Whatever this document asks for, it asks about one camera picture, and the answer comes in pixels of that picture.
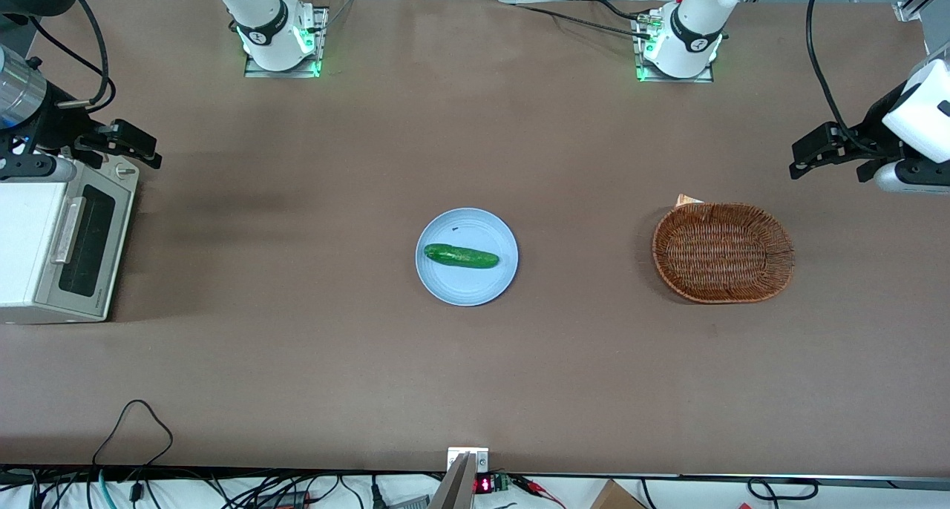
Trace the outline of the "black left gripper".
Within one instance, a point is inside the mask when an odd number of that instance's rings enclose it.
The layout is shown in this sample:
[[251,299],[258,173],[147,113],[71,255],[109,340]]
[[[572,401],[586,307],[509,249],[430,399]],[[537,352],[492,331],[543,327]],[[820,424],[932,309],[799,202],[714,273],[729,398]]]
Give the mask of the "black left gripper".
[[844,120],[825,122],[793,144],[793,161],[788,174],[793,180],[822,166],[840,165],[854,160],[903,160],[903,141],[885,126],[883,117],[905,89],[906,82],[893,87],[868,108],[862,121],[848,126]]

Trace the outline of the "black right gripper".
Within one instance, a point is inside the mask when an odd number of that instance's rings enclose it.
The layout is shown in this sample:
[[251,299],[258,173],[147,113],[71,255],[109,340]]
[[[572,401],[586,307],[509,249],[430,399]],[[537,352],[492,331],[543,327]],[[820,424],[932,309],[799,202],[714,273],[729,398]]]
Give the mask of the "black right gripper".
[[84,107],[59,107],[74,97],[48,81],[30,79],[26,85],[26,152],[75,157],[89,168],[99,170],[108,155],[126,157],[153,170],[162,167],[157,140],[126,120],[110,123],[110,140],[98,137],[98,123]]

